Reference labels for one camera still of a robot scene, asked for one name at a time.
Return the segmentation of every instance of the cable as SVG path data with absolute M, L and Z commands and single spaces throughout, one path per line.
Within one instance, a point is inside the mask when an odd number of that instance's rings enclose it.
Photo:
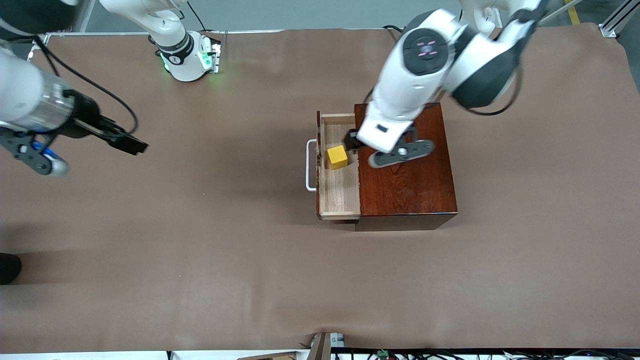
M 64 61 L 60 60 L 60 58 L 57 57 L 54 53 L 52 53 L 51 50 L 49 50 L 49 48 L 42 43 L 42 41 L 40 41 L 38 46 L 40 46 L 40 48 L 42 49 L 42 51 L 45 54 L 48 53 L 49 56 L 54 58 L 54 60 L 56 60 L 60 65 L 62 65 L 62 67 L 64 67 L 65 69 L 71 71 L 71 73 L 73 75 L 75 75 L 75 76 L 81 78 L 82 80 L 85 80 L 87 83 L 93 85 L 94 87 L 96 87 L 101 92 L 104 92 L 105 94 L 107 94 L 110 97 L 112 97 L 115 101 L 119 102 L 120 105 L 122 105 L 131 114 L 131 117 L 133 118 L 133 126 L 132 126 L 131 130 L 129 130 L 128 132 L 124 132 L 122 134 L 118 134 L 115 137 L 120 138 L 120 137 L 123 137 L 123 136 L 131 135 L 131 134 L 135 133 L 138 130 L 138 116 L 133 111 L 133 109 L 126 102 L 124 102 L 124 100 L 122 100 L 121 98 L 116 96 L 113 92 L 110 92 L 109 90 L 105 89 L 104 87 L 102 87 L 101 85 L 96 83 L 95 81 L 93 81 L 93 80 L 89 79 L 88 77 L 80 74 L 76 69 L 74 69 L 71 66 L 67 65 Z
M 193 12 L 193 15 L 196 15 L 196 19 L 198 19 L 198 22 L 200 23 L 200 26 L 202 27 L 202 31 L 207 31 L 207 28 L 205 28 L 204 24 L 202 24 L 202 20 L 200 20 L 200 17 L 198 16 L 198 13 L 196 13 L 196 11 L 193 9 L 193 6 L 191 5 L 191 3 L 189 1 L 187 1 L 187 5 L 189 5 L 189 8 L 191 9 L 191 12 Z
M 173 5 L 173 7 L 178 10 L 178 12 L 180 12 L 180 17 L 178 19 L 182 20 L 184 19 L 184 13 L 182 12 L 182 10 L 180 10 L 180 8 L 173 2 L 173 0 L 169 0 L 169 2 L 171 3 L 171 5 Z
M 438 98 L 436 99 L 436 101 L 435 101 L 435 102 L 433 102 L 433 103 L 431 104 L 431 106 L 426 106 L 425 108 L 426 108 L 426 109 L 428 109 L 428 108 L 432 108 L 432 107 L 434 107 L 434 106 L 435 106 L 435 104 L 437 104 L 438 102 L 440 102 L 440 98 L 442 98 L 443 94 L 444 94 L 444 92 L 443 92 L 443 91 L 441 91 L 441 92 L 440 92 L 440 94 L 439 94 L 439 96 L 438 96 Z M 436 354 L 440 354 L 440 355 L 444 355 L 444 356 L 448 356 L 448 357 L 453 357 L 455 360 L 464 360 L 464 359 L 463 359 L 463 358 L 461 358 L 460 356 L 456 356 L 456 355 L 454 355 L 454 354 L 452 354 L 452 353 L 450 353 L 450 352 L 448 352 L 448 351 L 446 351 L 446 350 L 440 350 L 440 349 L 432 348 L 432 349 L 429 349 L 429 351 L 430 351 L 430 352 L 434 352 L 434 353 L 436 353 Z
M 49 66 L 51 67 L 51 70 L 53 70 L 53 73 L 60 77 L 60 73 L 58 72 L 58 68 L 56 68 L 56 64 L 53 63 L 53 60 L 51 60 L 51 55 L 49 55 L 49 53 L 47 51 L 44 51 L 44 49 L 46 48 L 45 44 L 42 42 L 42 40 L 40 39 L 39 36 L 35 36 L 33 37 L 33 41 L 36 42 L 36 44 L 38 44 L 38 46 L 42 49 L 42 53 L 44 54 L 44 57 L 47 58 L 47 62 L 49 63 Z
M 390 359 L 400 360 L 400 358 L 398 358 L 393 352 L 391 352 L 391 350 L 387 350 L 387 353 L 389 354 Z
M 514 351 L 511 353 L 511 355 L 520 355 L 520 356 L 524 356 L 524 359 L 531 359 L 531 360 L 544 360 L 545 354 L 546 353 L 543 353 L 540 356 L 536 356 L 536 355 L 528 354 L 526 352 L 521 352 L 521 351 Z
M 445 358 L 445 357 L 443 357 L 443 356 L 453 357 L 453 358 L 455 358 L 456 360 L 464 360 L 464 359 L 462 359 L 461 357 L 455 356 L 454 354 L 452 354 L 452 353 L 450 353 L 450 352 L 446 352 L 446 351 L 443 351 L 443 350 L 437 350 L 437 349 L 434 349 L 434 348 L 430 348 L 430 349 L 423 349 L 422 351 L 424 351 L 427 355 L 429 355 L 429 357 L 432 357 L 432 356 L 433 356 L 433 357 L 437 357 L 437 358 L 439 358 L 440 360 L 448 360 L 448 359 L 446 359 L 446 358 Z
M 373 94 L 373 87 L 371 88 L 371 90 L 369 90 L 369 92 L 367 92 L 367 95 L 365 95 L 364 100 L 362 101 L 363 104 L 367 103 L 367 101 L 371 97 L 371 94 Z
M 581 352 L 588 352 L 588 353 L 590 353 L 590 354 L 594 354 L 594 355 L 598 355 L 598 356 L 606 357 L 606 358 L 608 358 L 609 360 L 615 360 L 615 359 L 616 359 L 614 356 L 611 356 L 611 355 L 609 355 L 609 354 L 605 354 L 605 353 L 600 352 L 600 351 L 597 351 L 597 350 L 590 350 L 590 349 L 587 349 L 587 348 L 582 349 L 582 350 L 578 350 L 578 351 L 576 351 L 576 352 L 572 352 L 571 354 L 569 354 L 569 355 L 567 355 L 567 356 L 556 357 L 555 359 L 561 359 L 561 360 L 564 360 L 564 359 L 566 359 L 567 357 L 570 357 L 570 356 L 576 356 L 577 354 L 579 354 L 579 353 L 581 353 Z
M 513 95 L 511 96 L 509 102 L 507 102 L 507 105 L 505 105 L 502 109 L 497 110 L 497 111 L 493 111 L 490 113 L 483 113 L 481 111 L 477 111 L 477 110 L 473 110 L 473 109 L 467 109 L 465 108 L 465 110 L 467 110 L 468 112 L 472 113 L 472 114 L 476 114 L 476 115 L 481 115 L 481 116 L 494 116 L 494 115 L 498 115 L 501 113 L 504 113 L 505 111 L 507 111 L 508 108 L 511 107 L 511 105 L 513 105 L 514 102 L 516 102 L 516 99 L 518 99 L 518 95 L 520 95 L 520 88 L 522 87 L 522 68 L 520 66 L 518 66 L 517 68 L 517 73 L 516 73 L 516 88 L 513 90 Z
M 393 30 L 396 30 L 396 31 L 397 31 L 397 32 L 399 32 L 399 33 L 402 33 L 402 29 L 401 29 L 401 28 L 398 28 L 398 27 L 397 27 L 397 26 L 395 26 L 395 25 L 384 25 L 382 28 L 383 28 L 383 29 L 393 29 Z

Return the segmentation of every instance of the metal frame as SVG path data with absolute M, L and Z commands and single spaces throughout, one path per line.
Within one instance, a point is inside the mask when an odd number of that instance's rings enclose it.
M 93 8 L 95 7 L 95 1 L 96 0 L 89 0 L 85 2 L 84 8 L 81 10 L 83 15 L 78 17 L 79 21 L 77 21 L 72 28 L 73 32 L 84 33 L 86 31 L 86 27 L 89 25 L 89 18 L 91 17 Z
M 640 7 L 640 0 L 624 0 L 622 4 L 607 18 L 599 24 L 600 32 L 605 38 L 615 38 L 620 35 L 620 31 L 627 25 L 629 20 L 636 14 Z
M 581 3 L 582 0 L 571 0 L 568 3 L 566 3 L 563 7 L 561 7 L 560 9 L 550 13 L 549 15 L 545 16 L 542 18 L 542 20 L 540 20 L 539 24 L 540 25 L 544 25 L 545 22 L 553 19 L 554 17 L 560 15 L 561 13 L 569 10 L 569 8 L 578 5 L 579 3 Z

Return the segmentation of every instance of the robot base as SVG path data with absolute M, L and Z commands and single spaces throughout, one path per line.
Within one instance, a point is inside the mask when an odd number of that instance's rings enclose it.
M 163 57 L 164 67 L 179 81 L 189 82 L 200 79 L 204 74 L 217 69 L 219 47 L 214 48 L 211 39 L 196 31 L 188 31 L 193 38 L 192 52 L 184 59 L 184 63 L 176 65 Z

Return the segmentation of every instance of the wire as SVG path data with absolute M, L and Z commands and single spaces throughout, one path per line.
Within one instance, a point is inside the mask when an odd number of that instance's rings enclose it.
M 49 50 L 49 48 L 42 43 L 42 41 L 40 41 L 38 46 L 40 46 L 40 48 L 45 53 L 45 55 L 48 54 L 49 56 L 54 58 L 54 60 L 56 60 L 60 65 L 62 65 L 62 67 L 64 67 L 65 69 L 71 71 L 71 73 L 73 75 L 81 78 L 82 80 L 85 80 L 87 83 L 93 85 L 94 87 L 96 87 L 101 92 L 104 92 L 105 94 L 107 94 L 110 97 L 112 97 L 115 101 L 119 102 L 120 105 L 122 105 L 131 114 L 131 117 L 133 118 L 133 126 L 132 126 L 131 130 L 129 130 L 128 132 L 123 132 L 122 134 L 117 134 L 116 137 L 120 138 L 120 137 L 123 137 L 123 136 L 131 135 L 131 134 L 135 133 L 138 130 L 138 122 L 139 122 L 138 121 L 138 116 L 133 111 L 133 109 L 126 102 L 124 102 L 124 100 L 119 98 L 113 92 L 110 92 L 109 90 L 105 89 L 100 84 L 96 83 L 95 81 L 93 81 L 93 80 L 89 79 L 88 77 L 80 74 L 76 69 L 74 69 L 71 66 L 67 65 L 64 61 L 60 60 L 60 58 L 57 57 L 54 53 L 52 53 L 51 50 Z
M 531 360 L 543 360 L 545 358 L 544 354 L 540 356 L 536 356 L 536 355 L 528 354 L 526 352 L 521 352 L 521 351 L 514 351 L 511 353 L 511 355 L 520 355 L 520 356 L 524 356 L 523 359 L 531 359 Z
M 42 52 L 44 53 L 44 57 L 47 58 L 47 62 L 49 63 L 49 66 L 51 67 L 51 70 L 53 70 L 53 73 L 56 76 L 60 77 L 60 73 L 58 72 L 58 68 L 56 68 L 56 64 L 54 64 L 53 60 L 51 60 L 51 55 L 49 55 L 49 53 L 47 51 L 44 51 L 44 48 L 46 48 L 46 46 L 42 42 L 40 37 L 39 36 L 33 37 L 33 41 L 35 41 L 36 44 L 38 44 L 38 46 L 42 49 Z
M 8 40 L 0 39 L 0 46 L 12 44 L 28 44 L 33 41 L 33 37 L 15 37 Z
M 505 105 L 502 109 L 497 110 L 497 111 L 493 111 L 490 113 L 483 113 L 481 111 L 477 111 L 474 109 L 466 109 L 468 112 L 476 114 L 476 115 L 481 115 L 481 116 L 494 116 L 494 115 L 498 115 L 501 113 L 504 113 L 505 111 L 507 111 L 508 108 L 511 107 L 511 105 L 513 105 L 514 102 L 516 102 L 516 99 L 518 99 L 518 95 L 520 95 L 520 88 L 522 87 L 522 68 L 520 66 L 518 66 L 517 68 L 517 73 L 516 73 L 516 88 L 513 90 L 513 95 L 511 96 L 511 98 L 509 99 L 509 102 L 507 102 L 507 105 Z
M 430 104 L 430 106 L 426 106 L 425 108 L 427 108 L 427 109 L 428 109 L 428 108 L 432 108 L 432 107 L 434 107 L 434 106 L 435 106 L 435 105 L 440 101 L 440 98 L 442 98 L 443 94 L 444 94 L 444 92 L 443 92 L 443 91 L 441 91 L 441 92 L 440 92 L 440 94 L 439 94 L 439 96 L 438 96 L 438 99 L 436 99 L 436 101 L 435 101 L 435 102 L 433 102 L 432 104 Z M 450 353 L 450 352 L 448 352 L 448 351 L 446 351 L 446 350 L 440 350 L 440 349 L 432 348 L 432 349 L 429 349 L 429 351 L 430 351 L 430 352 L 434 352 L 434 353 L 436 353 L 436 354 L 440 354 L 440 355 L 444 355 L 444 356 L 448 356 L 448 357 L 453 357 L 455 360 L 464 360 L 464 359 L 463 359 L 463 358 L 461 358 L 460 356 L 456 356 L 456 355 L 454 355 L 454 354 L 452 354 L 452 353 Z
M 169 2 L 180 13 L 180 17 L 178 19 L 180 19 L 180 20 L 184 19 L 184 13 L 182 12 L 182 10 L 180 10 L 180 8 L 173 2 L 173 0 L 169 0 Z
M 383 29 L 393 29 L 393 30 L 396 30 L 396 31 L 397 31 L 397 32 L 399 32 L 399 33 L 401 33 L 401 32 L 402 32 L 402 29 L 401 29 L 401 28 L 398 28 L 398 27 L 397 27 L 397 26 L 395 26 L 395 25 L 384 25 L 382 28 L 383 28 Z
M 389 354 L 389 358 L 393 360 L 400 360 L 393 352 L 391 352 L 391 350 L 387 350 L 387 353 Z
M 448 360 L 448 359 L 446 359 L 446 358 L 444 358 L 444 357 L 442 357 L 442 356 L 440 356 L 438 354 L 427 354 L 427 357 L 422 356 L 422 354 L 418 354 L 418 358 L 420 360 L 426 360 L 426 359 L 429 359 L 430 357 L 437 357 L 440 360 Z
M 566 359 L 567 357 L 570 357 L 570 356 L 576 356 L 577 354 L 579 354 L 579 353 L 581 353 L 581 352 L 588 352 L 588 353 L 593 354 L 593 355 L 598 355 L 598 356 L 606 357 L 606 358 L 608 358 L 608 359 L 610 359 L 610 360 L 615 360 L 615 359 L 616 359 L 614 356 L 611 356 L 611 355 L 609 355 L 609 354 L 605 354 L 605 353 L 600 352 L 600 351 L 597 351 L 597 350 L 590 350 L 590 349 L 587 349 L 587 348 L 582 349 L 582 350 L 578 350 L 578 351 L 576 351 L 576 352 L 572 352 L 571 354 L 569 354 L 569 355 L 567 355 L 567 356 L 556 357 L 555 359 L 562 359 L 562 360 L 564 360 L 564 359 Z
M 365 95 L 364 100 L 362 101 L 363 104 L 367 103 L 367 101 L 371 97 L 371 94 L 373 94 L 373 87 L 371 88 L 371 90 L 369 90 L 369 92 L 367 92 L 367 95 Z
M 196 15 L 196 19 L 198 19 L 198 22 L 200 23 L 200 26 L 202 27 L 202 31 L 207 31 L 207 28 L 205 28 L 204 24 L 202 24 L 202 20 L 200 20 L 200 17 L 198 16 L 198 13 L 196 13 L 196 11 L 193 9 L 193 6 L 191 5 L 191 3 L 189 1 L 187 1 L 187 5 L 189 5 L 189 8 L 191 9 L 191 12 L 193 12 L 193 15 Z

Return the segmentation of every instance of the gray floor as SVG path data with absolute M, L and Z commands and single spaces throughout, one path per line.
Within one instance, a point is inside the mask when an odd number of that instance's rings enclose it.
M 204 26 L 214 30 L 265 29 L 321 29 L 321 28 L 379 28 L 387 24 L 404 26 L 418 13 L 444 8 L 460 12 L 457 0 L 191 0 Z M 577 7 L 581 22 L 603 22 L 621 0 L 583 0 Z M 563 0 L 551 0 L 550 9 L 564 5 Z M 188 29 L 201 29 L 196 17 L 183 6 Z M 570 25 L 565 12 L 546 26 Z M 99 1 L 95 2 L 86 32 L 142 31 L 140 27 L 107 12 Z M 627 51 L 629 65 L 640 89 L 640 15 L 636 15 L 622 32 L 618 41 Z

